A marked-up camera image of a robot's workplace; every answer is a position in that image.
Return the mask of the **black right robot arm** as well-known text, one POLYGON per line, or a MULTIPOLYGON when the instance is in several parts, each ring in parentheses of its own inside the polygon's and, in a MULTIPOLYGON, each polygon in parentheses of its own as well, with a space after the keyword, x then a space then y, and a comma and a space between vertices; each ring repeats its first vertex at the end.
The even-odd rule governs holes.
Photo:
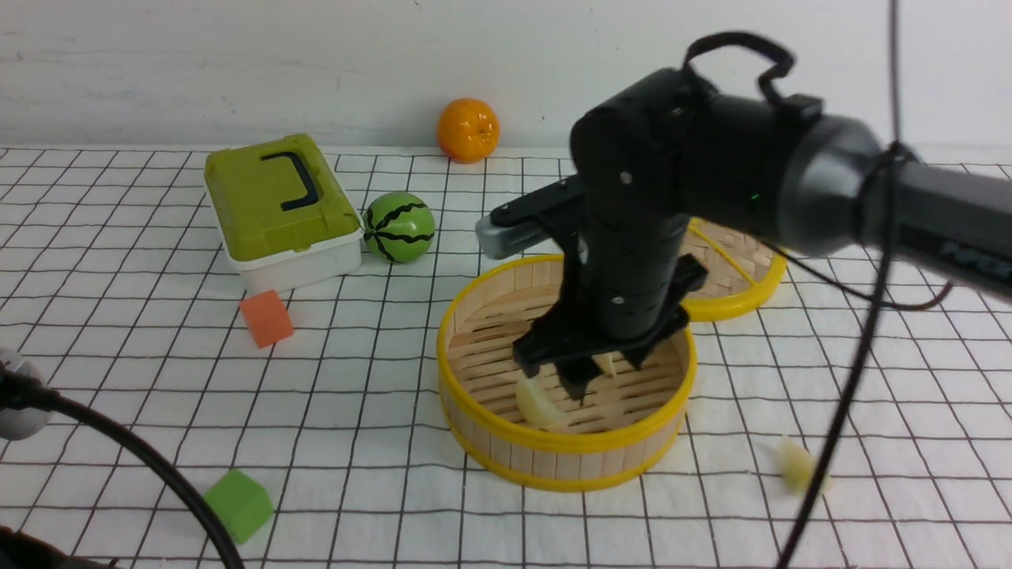
POLYGON ((805 255, 874 246, 990 294, 1010 295, 1010 183, 888 153, 821 101, 724 95, 686 70, 644 77, 570 133, 579 229, 559 299, 514 342, 527 375, 553 364, 578 391, 594 356, 641 365, 683 329, 704 267, 680 254, 692 219, 805 255))

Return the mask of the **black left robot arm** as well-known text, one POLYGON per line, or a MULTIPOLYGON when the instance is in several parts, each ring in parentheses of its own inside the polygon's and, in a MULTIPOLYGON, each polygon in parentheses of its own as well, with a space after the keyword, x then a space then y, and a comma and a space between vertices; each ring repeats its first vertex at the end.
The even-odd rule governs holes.
MULTIPOLYGON (((35 435, 54 414, 71 418, 100 432, 133 454, 183 502, 207 533, 225 568, 243 568, 244 560, 228 530, 191 483, 158 450, 101 412, 62 395, 47 384, 37 368, 17 352, 2 353, 2 438, 18 442, 35 435)), ((60 551, 46 541, 2 527, 4 568, 113 568, 60 551)))

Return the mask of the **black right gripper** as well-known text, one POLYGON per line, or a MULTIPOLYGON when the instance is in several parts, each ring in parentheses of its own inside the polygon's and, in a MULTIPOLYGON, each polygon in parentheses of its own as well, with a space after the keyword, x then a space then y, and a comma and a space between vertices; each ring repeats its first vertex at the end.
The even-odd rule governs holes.
POLYGON ((552 364, 580 404, 604 370, 595 354, 619 352, 642 370, 655 346, 687 327, 682 306, 708 270, 681 245, 688 216, 661 199, 623 190, 585 190, 578 250, 564 253, 557 302, 513 343, 531 377, 552 364))

